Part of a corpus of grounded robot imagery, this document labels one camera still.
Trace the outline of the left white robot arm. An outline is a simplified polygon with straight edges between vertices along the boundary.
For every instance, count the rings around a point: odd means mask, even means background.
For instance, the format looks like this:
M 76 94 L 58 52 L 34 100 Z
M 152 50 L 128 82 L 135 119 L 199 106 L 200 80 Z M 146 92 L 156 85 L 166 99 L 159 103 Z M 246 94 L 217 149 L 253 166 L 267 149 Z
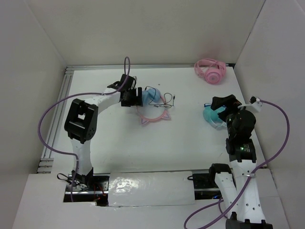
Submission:
M 74 99 L 71 103 L 64 129 L 71 139 L 72 153 L 76 155 L 72 177 L 83 190 L 94 185 L 91 140 L 97 131 L 98 115 L 118 103 L 123 107 L 142 106 L 142 88 L 122 91 L 106 88 L 101 95 L 85 100 Z

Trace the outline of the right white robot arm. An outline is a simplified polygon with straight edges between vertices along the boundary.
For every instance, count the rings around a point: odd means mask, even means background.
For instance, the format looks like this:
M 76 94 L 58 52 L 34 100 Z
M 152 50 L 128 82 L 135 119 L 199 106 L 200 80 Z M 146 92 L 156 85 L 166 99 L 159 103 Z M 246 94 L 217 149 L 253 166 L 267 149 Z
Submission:
M 271 229 L 266 222 L 260 203 L 255 168 L 256 150 L 251 139 L 256 118 L 246 110 L 234 95 L 213 97 L 211 109 L 217 110 L 218 117 L 226 123 L 228 138 L 226 151 L 229 164 L 212 164 L 208 182 L 221 191 L 227 217 L 227 229 Z

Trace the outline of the blue pink cat-ear headphones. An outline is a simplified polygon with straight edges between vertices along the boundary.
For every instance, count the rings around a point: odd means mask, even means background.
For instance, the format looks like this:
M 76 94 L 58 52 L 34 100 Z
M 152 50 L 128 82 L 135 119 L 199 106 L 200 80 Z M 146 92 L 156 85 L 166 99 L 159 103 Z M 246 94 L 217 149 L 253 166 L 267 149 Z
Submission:
M 174 96 L 171 95 L 171 99 L 166 101 L 165 95 L 151 86 L 146 86 L 142 91 L 142 102 L 143 106 L 136 107 L 136 113 L 140 118 L 140 123 L 142 126 L 148 125 L 150 123 L 157 123 L 159 121 L 170 121 L 171 116 L 169 114 L 169 109 L 173 106 L 169 102 L 174 101 Z M 153 108 L 160 111 L 160 114 L 156 117 L 152 117 Z

